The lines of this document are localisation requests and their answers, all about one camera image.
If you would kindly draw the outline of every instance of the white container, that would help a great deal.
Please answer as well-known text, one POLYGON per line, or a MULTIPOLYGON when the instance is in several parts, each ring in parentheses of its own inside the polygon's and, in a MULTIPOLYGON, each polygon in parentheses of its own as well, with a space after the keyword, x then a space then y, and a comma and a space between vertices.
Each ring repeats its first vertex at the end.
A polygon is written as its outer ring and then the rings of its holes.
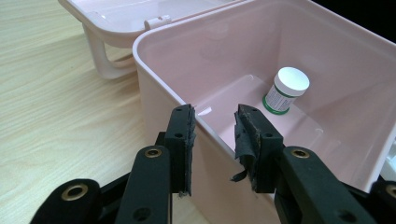
POLYGON ((283 67, 274 78, 274 85, 264 97, 262 104, 276 115, 284 115, 290 110, 297 97, 309 87, 308 77, 297 68, 283 67))

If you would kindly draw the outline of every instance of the wooden table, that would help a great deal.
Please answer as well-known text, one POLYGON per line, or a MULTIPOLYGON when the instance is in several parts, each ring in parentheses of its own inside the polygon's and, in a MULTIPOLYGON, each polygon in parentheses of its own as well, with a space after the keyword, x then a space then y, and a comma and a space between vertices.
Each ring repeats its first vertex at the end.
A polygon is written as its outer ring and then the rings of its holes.
MULTIPOLYGON (((56 0, 0 2, 0 223, 30 222, 66 181, 126 174, 143 130, 137 75, 100 78, 80 22, 56 0)), ((175 199, 174 222, 207 223, 188 198, 175 199)))

